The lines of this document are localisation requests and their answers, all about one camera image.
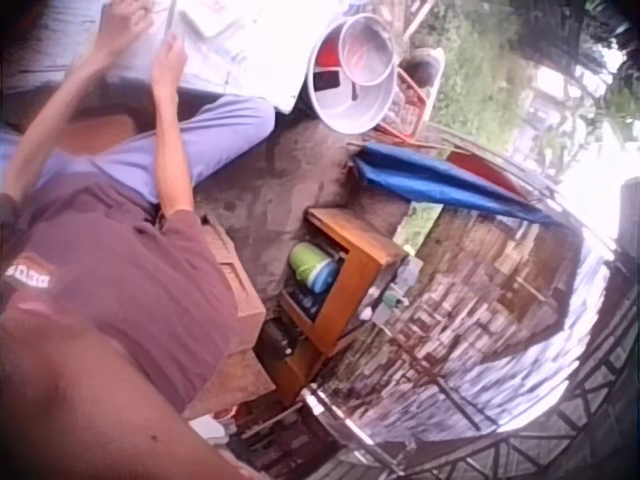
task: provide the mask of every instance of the maroon t-shirt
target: maroon t-shirt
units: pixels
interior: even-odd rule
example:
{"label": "maroon t-shirt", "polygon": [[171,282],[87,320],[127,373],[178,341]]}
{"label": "maroon t-shirt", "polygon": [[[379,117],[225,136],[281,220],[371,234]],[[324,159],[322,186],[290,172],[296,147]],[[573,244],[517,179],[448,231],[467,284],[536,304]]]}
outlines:
{"label": "maroon t-shirt", "polygon": [[237,318],[197,215],[158,228],[152,205],[99,173],[54,177],[23,212],[0,198],[2,304],[18,289],[46,293],[116,340],[182,412]]}

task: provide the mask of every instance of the pants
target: pants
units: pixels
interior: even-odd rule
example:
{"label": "pants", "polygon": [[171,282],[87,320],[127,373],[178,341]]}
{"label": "pants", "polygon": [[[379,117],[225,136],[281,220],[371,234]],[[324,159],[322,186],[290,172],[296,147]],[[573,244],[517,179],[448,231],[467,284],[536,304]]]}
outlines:
{"label": "pants", "polygon": [[[255,98],[227,96],[207,105],[180,124],[182,141],[195,186],[227,163],[264,140],[273,130],[275,111]],[[0,172],[4,172],[20,136],[0,129]],[[132,188],[151,203],[158,203],[155,182],[155,133],[133,137],[97,156],[73,159],[55,150],[43,169],[38,186],[54,175],[102,172]]]}

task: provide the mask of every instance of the blue tarp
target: blue tarp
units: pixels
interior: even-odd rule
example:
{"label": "blue tarp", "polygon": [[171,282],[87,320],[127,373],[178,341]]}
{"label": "blue tarp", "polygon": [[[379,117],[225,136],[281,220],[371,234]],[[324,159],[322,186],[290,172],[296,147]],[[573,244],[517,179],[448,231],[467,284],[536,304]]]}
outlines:
{"label": "blue tarp", "polygon": [[484,178],[406,148],[370,143],[358,153],[355,163],[365,183],[412,202],[442,203],[533,223],[558,223],[549,214]]}

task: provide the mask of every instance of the leg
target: leg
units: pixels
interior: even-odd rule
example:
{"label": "leg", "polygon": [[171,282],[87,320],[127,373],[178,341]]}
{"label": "leg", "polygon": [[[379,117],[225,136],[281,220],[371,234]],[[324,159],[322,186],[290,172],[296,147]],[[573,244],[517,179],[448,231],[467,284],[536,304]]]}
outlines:
{"label": "leg", "polygon": [[[0,187],[2,187],[1,181],[4,179],[4,174],[9,167],[13,152],[18,148],[21,138],[20,135],[9,128],[0,126]],[[49,180],[54,174],[63,171],[69,162],[70,155],[54,149],[40,174],[40,180],[36,188]]]}
{"label": "leg", "polygon": [[[273,130],[275,111],[266,101],[228,96],[207,105],[180,125],[193,185],[264,140]],[[154,164],[155,133],[128,140],[90,160],[92,168],[158,202]]]}

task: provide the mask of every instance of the wooden cabinet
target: wooden cabinet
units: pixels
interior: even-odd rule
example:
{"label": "wooden cabinet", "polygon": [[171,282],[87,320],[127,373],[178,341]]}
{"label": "wooden cabinet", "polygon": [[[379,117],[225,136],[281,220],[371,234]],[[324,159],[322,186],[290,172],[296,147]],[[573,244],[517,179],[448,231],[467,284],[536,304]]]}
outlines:
{"label": "wooden cabinet", "polygon": [[286,292],[280,296],[283,311],[304,338],[293,355],[284,360],[270,358],[267,352],[258,354],[285,405],[296,400],[326,359],[357,338],[359,314],[377,301],[406,256],[392,240],[349,210],[313,208],[307,211],[306,219],[340,246],[346,260],[315,321]]}

